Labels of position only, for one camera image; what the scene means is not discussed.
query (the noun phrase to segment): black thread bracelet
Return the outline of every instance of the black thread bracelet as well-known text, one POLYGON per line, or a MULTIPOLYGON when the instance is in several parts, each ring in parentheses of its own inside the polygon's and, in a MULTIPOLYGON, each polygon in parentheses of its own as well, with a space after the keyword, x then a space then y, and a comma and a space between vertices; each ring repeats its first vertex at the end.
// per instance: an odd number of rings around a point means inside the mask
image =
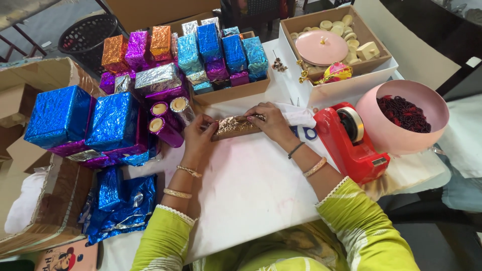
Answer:
POLYGON ((301 147, 301 145, 303 145, 303 144, 304 144, 304 142, 301 141, 301 143, 298 144, 298 146, 296 146, 296 147, 290 152, 290 154, 288 154, 288 159, 291 159, 291 155, 292 155, 293 153, 295 153, 295 151, 296 151, 299 147, 301 147))

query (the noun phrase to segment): hand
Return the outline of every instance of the hand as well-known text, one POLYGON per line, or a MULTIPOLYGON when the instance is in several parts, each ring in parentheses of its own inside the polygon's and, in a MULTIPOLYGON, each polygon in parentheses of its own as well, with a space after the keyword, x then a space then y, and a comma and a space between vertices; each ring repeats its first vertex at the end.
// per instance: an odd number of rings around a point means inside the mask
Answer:
POLYGON ((258 126, 271 140, 278 143, 285 151, 290 152, 300 140, 293 134, 281 110, 274 104, 259 103, 257 106, 248 110, 244 116, 254 125, 258 126), (262 121, 251 115, 258 114, 266 117, 266 121, 262 121))
POLYGON ((218 123, 210 116, 202 114, 198 115, 194 121, 184 129, 184 139, 186 141, 186 149, 181 165, 196 169, 199 161, 202 159, 206 147, 211 142, 211 137, 216 132, 218 123), (201 126, 210 124, 206 130, 202 130, 201 126))

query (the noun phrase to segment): lime green kurta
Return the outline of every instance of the lime green kurta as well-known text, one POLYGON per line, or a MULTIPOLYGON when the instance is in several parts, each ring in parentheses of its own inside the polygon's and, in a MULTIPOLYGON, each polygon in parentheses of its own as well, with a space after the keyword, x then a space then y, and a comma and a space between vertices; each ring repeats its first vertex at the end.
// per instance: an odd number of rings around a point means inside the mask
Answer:
MULTIPOLYGON (((215 253, 192 267, 195 271, 419 270, 407 242, 351 179, 345 178, 316 208, 321 220, 215 253)), ((181 271, 193 225, 186 215, 158 205, 131 271, 181 271)))

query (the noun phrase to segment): gold bangle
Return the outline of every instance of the gold bangle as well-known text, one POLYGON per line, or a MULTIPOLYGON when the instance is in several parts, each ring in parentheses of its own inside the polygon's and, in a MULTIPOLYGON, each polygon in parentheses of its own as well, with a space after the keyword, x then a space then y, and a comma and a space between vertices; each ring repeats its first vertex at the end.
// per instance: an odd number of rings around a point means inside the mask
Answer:
POLYGON ((191 194, 179 192, 179 191, 172 190, 172 189, 169 189, 169 188, 164 188, 164 194, 168 194, 168 195, 171 195, 171 196, 174 196, 174 197, 178 197, 178 198, 183 198, 183 199, 190 199, 190 198, 192 198, 192 195, 191 195, 191 194))
POLYGON ((321 160, 316 164, 312 169, 306 171, 303 173, 303 176, 306 178, 310 177, 313 175, 315 172, 317 172, 320 168, 322 168, 326 163, 326 157, 322 157, 321 160))
POLYGON ((193 177, 196 177, 196 178, 201 178, 201 177, 202 177, 202 174, 199 174, 199 173, 197 173, 196 171, 194 171, 194 170, 192 170, 192 169, 190 169, 190 168, 187 168, 187 167, 185 167, 185 166, 183 166, 183 165, 177 165, 177 168, 191 173, 191 175, 192 175, 193 177))

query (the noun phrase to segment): pink lid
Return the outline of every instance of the pink lid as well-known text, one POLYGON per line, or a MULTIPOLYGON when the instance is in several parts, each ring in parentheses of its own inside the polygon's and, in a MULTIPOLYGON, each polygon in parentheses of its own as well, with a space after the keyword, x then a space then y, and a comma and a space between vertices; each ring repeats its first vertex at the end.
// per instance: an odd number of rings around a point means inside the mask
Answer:
POLYGON ((346 41, 335 33, 324 30, 302 34, 296 39, 296 48, 305 62, 318 66, 329 66, 348 55, 346 41))

